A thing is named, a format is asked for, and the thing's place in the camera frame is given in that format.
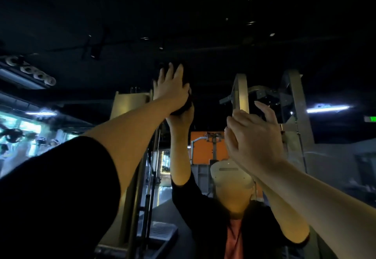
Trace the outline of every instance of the black jacket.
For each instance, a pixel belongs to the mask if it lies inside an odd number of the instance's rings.
[[[201,193],[193,174],[188,182],[177,187],[172,182],[172,201],[192,231],[197,258],[223,259],[227,241],[229,213],[216,199]],[[251,201],[242,220],[244,259],[282,258],[283,246],[304,247],[308,239],[296,244],[282,233],[270,207]]]

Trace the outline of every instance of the fluorescent light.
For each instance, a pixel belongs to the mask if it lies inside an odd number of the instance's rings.
[[[27,80],[26,78],[19,76],[11,71],[5,70],[5,69],[0,69],[0,76],[4,77],[10,81],[16,82],[17,84],[23,85],[26,88],[29,89],[45,89],[45,87],[36,84],[30,80]]]
[[[316,112],[337,112],[340,110],[347,110],[350,106],[338,106],[338,107],[318,107],[315,109],[308,109],[307,113],[312,114]]]
[[[37,115],[37,116],[55,116],[58,115],[55,112],[26,112],[27,115]]]

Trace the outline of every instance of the ceiling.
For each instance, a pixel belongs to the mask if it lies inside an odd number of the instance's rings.
[[[0,0],[1,54],[22,54],[57,80],[49,90],[7,93],[98,124],[116,90],[148,91],[161,63],[182,62],[192,129],[222,130],[231,107],[218,101],[236,73],[276,89],[296,68],[310,106],[353,106],[312,116],[317,142],[373,138],[376,125],[363,122],[376,115],[373,1]]]

